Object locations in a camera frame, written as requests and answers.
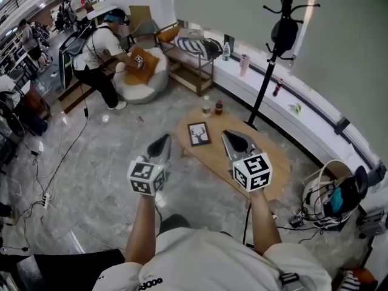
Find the orange cushion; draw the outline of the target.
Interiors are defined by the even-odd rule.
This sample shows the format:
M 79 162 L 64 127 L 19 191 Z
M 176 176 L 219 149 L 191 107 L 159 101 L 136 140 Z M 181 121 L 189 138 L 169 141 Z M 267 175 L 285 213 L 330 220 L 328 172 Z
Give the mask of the orange cushion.
M 159 63 L 159 58 L 141 47 L 133 48 L 130 54 L 130 59 L 134 60 L 136 55 L 140 55 L 143 58 L 144 66 L 140 70 L 134 67 L 127 67 L 124 76 L 124 83 L 126 85 L 147 85 L 150 78 L 154 75 L 156 66 Z

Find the black white striped blanket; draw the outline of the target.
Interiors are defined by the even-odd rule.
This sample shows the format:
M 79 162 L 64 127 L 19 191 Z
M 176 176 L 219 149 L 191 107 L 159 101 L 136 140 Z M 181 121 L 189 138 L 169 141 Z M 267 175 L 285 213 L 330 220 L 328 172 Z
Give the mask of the black white striped blanket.
M 174 43 L 177 47 L 194 55 L 200 55 L 202 59 L 211 61 L 223 53 L 222 45 L 215 39 L 187 39 L 176 37 Z

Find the person's right forearm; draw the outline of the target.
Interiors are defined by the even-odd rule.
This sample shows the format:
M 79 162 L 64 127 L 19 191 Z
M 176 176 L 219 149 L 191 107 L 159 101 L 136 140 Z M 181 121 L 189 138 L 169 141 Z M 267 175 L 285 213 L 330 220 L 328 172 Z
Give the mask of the person's right forearm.
M 250 199 L 253 246 L 257 253 L 263 255 L 273 245 L 282 241 L 263 189 L 252 192 Z

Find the wooden bench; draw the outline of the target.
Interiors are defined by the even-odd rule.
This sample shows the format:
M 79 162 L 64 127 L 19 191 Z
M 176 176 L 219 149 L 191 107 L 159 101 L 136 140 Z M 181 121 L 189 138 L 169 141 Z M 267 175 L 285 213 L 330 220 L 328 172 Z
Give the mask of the wooden bench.
M 204 92 L 213 87 L 214 62 L 206 61 L 199 53 L 193 54 L 180 49 L 173 41 L 164 42 L 158 37 L 171 28 L 179 27 L 174 22 L 155 32 L 155 41 L 169 59 L 169 76 L 201 97 Z

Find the person's left forearm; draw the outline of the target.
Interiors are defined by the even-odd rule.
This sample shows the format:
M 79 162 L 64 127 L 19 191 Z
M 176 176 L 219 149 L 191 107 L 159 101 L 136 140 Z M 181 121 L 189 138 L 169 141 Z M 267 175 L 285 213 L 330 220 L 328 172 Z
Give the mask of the person's left forearm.
M 156 253 L 155 197 L 142 195 L 125 249 L 125 262 L 144 265 Z

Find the pink tumbler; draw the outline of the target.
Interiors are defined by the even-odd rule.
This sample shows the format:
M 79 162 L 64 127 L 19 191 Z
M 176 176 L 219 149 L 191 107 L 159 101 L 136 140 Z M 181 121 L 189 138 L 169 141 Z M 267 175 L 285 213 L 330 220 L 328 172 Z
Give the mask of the pink tumbler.
M 239 66 L 240 66 L 239 75 L 245 76 L 250 66 L 250 56 L 247 54 L 242 54 L 239 62 Z

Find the cardboard box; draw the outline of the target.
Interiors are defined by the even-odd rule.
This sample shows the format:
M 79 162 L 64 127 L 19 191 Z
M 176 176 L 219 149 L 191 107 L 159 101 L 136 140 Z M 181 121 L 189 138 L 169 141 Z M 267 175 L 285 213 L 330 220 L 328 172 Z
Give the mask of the cardboard box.
M 152 18 L 148 5 L 130 5 L 129 12 L 133 28 L 137 28 L 141 22 Z

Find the orange seat pad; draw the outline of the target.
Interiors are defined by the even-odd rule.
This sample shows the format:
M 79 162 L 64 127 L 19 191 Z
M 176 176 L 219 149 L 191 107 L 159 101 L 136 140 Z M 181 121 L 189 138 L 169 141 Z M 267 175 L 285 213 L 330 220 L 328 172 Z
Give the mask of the orange seat pad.
M 166 43 L 172 42 L 177 37 L 180 29 L 181 29 L 180 26 L 171 27 L 166 31 L 159 33 L 157 35 L 157 38 L 161 42 L 166 42 Z

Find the striped cushion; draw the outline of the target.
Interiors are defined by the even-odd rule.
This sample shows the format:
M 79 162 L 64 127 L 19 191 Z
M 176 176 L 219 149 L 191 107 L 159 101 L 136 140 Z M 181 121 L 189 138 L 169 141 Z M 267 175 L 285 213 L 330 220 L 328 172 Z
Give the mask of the striped cushion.
M 351 270 L 345 271 L 339 291 L 360 291 L 361 283 Z

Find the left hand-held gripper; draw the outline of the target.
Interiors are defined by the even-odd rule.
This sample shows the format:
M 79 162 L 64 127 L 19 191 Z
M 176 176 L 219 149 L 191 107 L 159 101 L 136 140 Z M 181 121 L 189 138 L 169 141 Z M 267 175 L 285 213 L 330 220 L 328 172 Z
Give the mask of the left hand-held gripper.
M 156 196 L 170 177 L 172 137 L 166 133 L 129 164 L 127 180 L 130 188 L 139 194 Z

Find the black headset with teal pad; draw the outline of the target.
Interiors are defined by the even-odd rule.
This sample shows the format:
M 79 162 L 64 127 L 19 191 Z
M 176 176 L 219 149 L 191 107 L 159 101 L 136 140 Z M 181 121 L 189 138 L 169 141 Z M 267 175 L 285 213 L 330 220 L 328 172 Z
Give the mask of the black headset with teal pad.
M 315 227 L 330 229 L 345 223 L 365 198 L 368 190 L 367 172 L 364 166 L 359 166 L 352 172 L 353 175 L 346 178 L 340 187 L 335 189 L 328 207 L 324 206 L 325 212 L 328 210 L 337 219 L 330 219 L 323 223 L 311 221 Z

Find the white window ledge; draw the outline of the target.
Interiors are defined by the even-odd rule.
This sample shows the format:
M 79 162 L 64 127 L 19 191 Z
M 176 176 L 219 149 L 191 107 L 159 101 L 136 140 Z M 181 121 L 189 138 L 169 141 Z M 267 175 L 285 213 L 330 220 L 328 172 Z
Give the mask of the white window ledge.
M 265 55 L 246 50 L 253 58 L 245 76 L 240 76 L 240 55 L 235 53 L 228 61 L 215 60 L 214 81 L 239 102 L 252 108 L 264 79 Z M 277 97 L 272 93 L 276 82 L 283 79 L 283 87 Z M 299 115 L 289 110 L 289 104 L 302 104 Z M 259 107 L 259 116 L 307 150 L 315 159 L 325 163 L 330 159 L 341 159 L 351 169 L 363 165 L 367 169 L 377 166 L 381 159 L 369 147 L 369 143 L 350 125 L 336 135 L 334 127 L 343 115 L 322 96 L 302 81 L 278 66 L 267 87 Z

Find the black bag on rack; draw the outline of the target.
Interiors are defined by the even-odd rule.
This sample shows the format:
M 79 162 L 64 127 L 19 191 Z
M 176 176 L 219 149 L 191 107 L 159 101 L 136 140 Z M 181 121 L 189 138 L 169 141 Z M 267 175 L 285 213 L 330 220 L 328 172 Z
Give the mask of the black bag on rack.
M 275 45 L 275 52 L 281 56 L 292 49 L 298 34 L 298 21 L 291 18 L 281 18 L 273 27 L 271 40 Z

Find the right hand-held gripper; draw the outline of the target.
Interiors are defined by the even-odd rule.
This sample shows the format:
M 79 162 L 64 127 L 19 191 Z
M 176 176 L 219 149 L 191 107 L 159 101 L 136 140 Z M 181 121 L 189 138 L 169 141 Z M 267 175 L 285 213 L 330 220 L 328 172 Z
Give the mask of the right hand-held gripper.
M 249 135 L 224 130 L 221 138 L 230 161 L 228 173 L 240 187 L 252 192 L 271 183 L 273 167 L 269 157 Z

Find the white beanbag chair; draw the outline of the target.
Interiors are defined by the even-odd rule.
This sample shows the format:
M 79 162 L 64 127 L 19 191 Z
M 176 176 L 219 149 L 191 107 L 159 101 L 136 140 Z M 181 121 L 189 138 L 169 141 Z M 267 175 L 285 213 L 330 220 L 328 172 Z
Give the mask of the white beanbag chair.
M 116 92 L 131 104 L 150 102 L 167 87 L 169 61 L 166 55 L 158 47 L 145 49 L 145 51 L 159 59 L 148 83 L 140 82 L 122 62 L 116 65 L 116 72 L 113 76 Z

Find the person's white shirt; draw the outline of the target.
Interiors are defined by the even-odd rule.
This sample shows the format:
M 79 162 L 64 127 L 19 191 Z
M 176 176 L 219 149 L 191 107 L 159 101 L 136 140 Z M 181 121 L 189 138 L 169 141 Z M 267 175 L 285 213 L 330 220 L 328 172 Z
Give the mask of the person's white shirt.
M 103 271 L 92 291 L 282 291 L 295 273 L 308 291 L 331 291 L 331 277 L 300 244 L 279 243 L 263 255 L 229 235 L 177 228 L 156 239 L 145 265 L 122 263 Z

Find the dark window latch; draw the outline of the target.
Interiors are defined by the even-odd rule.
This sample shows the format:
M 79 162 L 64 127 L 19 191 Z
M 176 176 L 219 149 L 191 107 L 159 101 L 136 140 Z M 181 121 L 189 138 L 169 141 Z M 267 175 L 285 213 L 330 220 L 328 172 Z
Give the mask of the dark window latch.
M 349 125 L 350 121 L 343 116 L 334 127 L 335 134 L 340 135 Z
M 368 177 L 372 179 L 382 180 L 387 172 L 386 166 L 381 162 L 375 166 L 369 173 Z

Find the white round basket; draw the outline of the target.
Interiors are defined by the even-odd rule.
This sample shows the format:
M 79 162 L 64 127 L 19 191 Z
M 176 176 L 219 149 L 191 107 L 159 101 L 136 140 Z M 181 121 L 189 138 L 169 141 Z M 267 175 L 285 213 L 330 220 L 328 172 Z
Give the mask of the white round basket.
M 348 166 L 338 159 L 332 159 L 319 170 L 302 180 L 304 191 L 302 195 L 301 214 L 304 219 L 313 222 L 325 222 L 337 219 L 332 213 L 324 209 L 328 207 L 335 189 L 353 172 Z

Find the person's black trousers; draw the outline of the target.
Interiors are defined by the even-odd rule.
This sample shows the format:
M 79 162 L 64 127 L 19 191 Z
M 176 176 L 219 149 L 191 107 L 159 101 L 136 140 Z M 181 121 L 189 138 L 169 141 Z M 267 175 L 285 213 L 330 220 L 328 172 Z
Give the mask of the person's black trousers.
M 191 228 L 188 220 L 186 220 L 185 217 L 179 214 L 172 214 L 165 220 L 162 220 L 158 235 L 180 227 Z

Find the flat grey box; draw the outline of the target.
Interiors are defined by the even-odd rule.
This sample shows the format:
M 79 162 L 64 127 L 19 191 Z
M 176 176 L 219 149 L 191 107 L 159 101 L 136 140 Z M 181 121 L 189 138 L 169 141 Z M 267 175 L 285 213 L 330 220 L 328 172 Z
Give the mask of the flat grey box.
M 180 28 L 177 37 L 180 39 L 189 39 L 189 40 L 205 39 L 204 31 L 201 29 L 194 29 L 194 28 Z

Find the grey metal clamp device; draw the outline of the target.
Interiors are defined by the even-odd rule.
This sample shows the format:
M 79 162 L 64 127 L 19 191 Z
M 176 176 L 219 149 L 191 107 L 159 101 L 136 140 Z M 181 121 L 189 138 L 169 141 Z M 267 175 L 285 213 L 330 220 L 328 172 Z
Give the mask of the grey metal clamp device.
M 384 209 L 372 212 L 357 219 L 359 238 L 371 238 L 388 231 L 388 212 Z

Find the black coat rack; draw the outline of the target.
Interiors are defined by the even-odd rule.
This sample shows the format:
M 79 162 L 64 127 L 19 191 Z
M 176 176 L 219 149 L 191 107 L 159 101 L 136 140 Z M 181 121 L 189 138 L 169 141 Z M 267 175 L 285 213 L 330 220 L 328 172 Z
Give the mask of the black coat rack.
M 294 11 L 296 11 L 297 9 L 307 8 L 307 7 L 319 7 L 320 6 L 319 4 L 316 4 L 316 3 L 313 3 L 313 4 L 312 3 L 307 3 L 307 4 L 300 4 L 300 5 L 293 6 L 293 0 L 280 0 L 280 3 L 281 3 L 281 9 L 279 11 L 274 11 L 274 10 L 272 10 L 271 8 L 269 8 L 266 5 L 264 5 L 263 8 L 266 9 L 267 11 L 273 13 L 273 14 L 279 14 L 280 15 L 280 19 L 281 18 L 291 18 L 291 19 L 293 19 L 292 18 L 292 13 Z M 303 20 L 296 20 L 296 21 L 298 21 L 298 30 L 299 30 L 299 25 L 303 24 L 304 21 Z M 263 101 L 265 92 L 267 90 L 267 87 L 268 87 L 269 82 L 271 80 L 273 71 L 275 69 L 276 60 L 277 59 L 281 59 L 283 61 L 294 61 L 295 60 L 292 57 L 285 58 L 285 57 L 283 57 L 283 54 L 281 56 L 278 56 L 277 53 L 275 52 L 275 45 L 274 45 L 274 43 L 273 43 L 273 48 L 270 48 L 268 44 L 266 44 L 266 47 L 267 47 L 268 51 L 272 54 L 272 56 L 270 57 L 270 59 L 267 60 L 268 66 L 267 66 L 267 69 L 266 69 L 266 73 L 264 75 L 263 82 L 261 84 L 261 88 L 260 88 L 260 90 L 258 92 L 258 96 L 256 98 L 256 101 L 255 101 L 255 104 L 253 106 L 253 109 L 250 112 L 249 119 L 246 121 L 246 124 L 249 127 L 253 128 L 253 129 L 256 129 L 256 127 L 254 125 L 254 120 L 255 120 L 255 118 L 259 114 L 259 107 L 260 107 L 260 105 L 261 105 L 261 103 Z

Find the wooden coffee table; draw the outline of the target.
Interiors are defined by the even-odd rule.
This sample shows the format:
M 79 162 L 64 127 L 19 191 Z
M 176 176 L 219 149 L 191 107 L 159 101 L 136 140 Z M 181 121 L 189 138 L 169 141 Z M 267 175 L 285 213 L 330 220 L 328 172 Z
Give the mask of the wooden coffee table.
M 205 122 L 211 143 L 201 146 L 191 146 L 188 125 Z M 267 153 L 273 166 L 272 182 L 264 189 L 267 200 L 278 199 L 285 191 L 290 179 L 290 162 L 284 150 L 274 144 L 266 135 L 249 127 L 242 120 L 227 111 L 222 115 L 204 117 L 200 107 L 186 113 L 176 127 L 176 135 L 182 147 L 181 154 L 189 152 L 211 171 L 227 182 L 237 192 L 249 197 L 249 193 L 232 179 L 229 173 L 230 160 L 226 156 L 221 140 L 223 130 L 234 130 L 250 136 L 255 144 Z

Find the orange chair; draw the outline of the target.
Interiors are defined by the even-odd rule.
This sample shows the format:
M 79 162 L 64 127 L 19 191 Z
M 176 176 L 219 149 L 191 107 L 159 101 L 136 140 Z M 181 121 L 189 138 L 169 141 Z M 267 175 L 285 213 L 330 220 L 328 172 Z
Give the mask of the orange chair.
M 360 291 L 375 291 L 378 286 L 378 281 L 367 269 L 358 267 L 344 269 L 340 268 L 336 277 L 332 282 L 332 291 L 340 291 L 340 287 L 344 280 L 345 271 L 351 270 L 361 283 Z

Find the deer picture frame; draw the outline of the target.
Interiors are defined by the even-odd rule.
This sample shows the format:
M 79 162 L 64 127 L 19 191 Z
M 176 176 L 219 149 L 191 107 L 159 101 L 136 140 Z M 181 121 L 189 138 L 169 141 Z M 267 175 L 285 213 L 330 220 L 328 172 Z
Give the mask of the deer picture frame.
M 192 147 L 211 144 L 206 122 L 197 122 L 187 125 L 189 140 Z

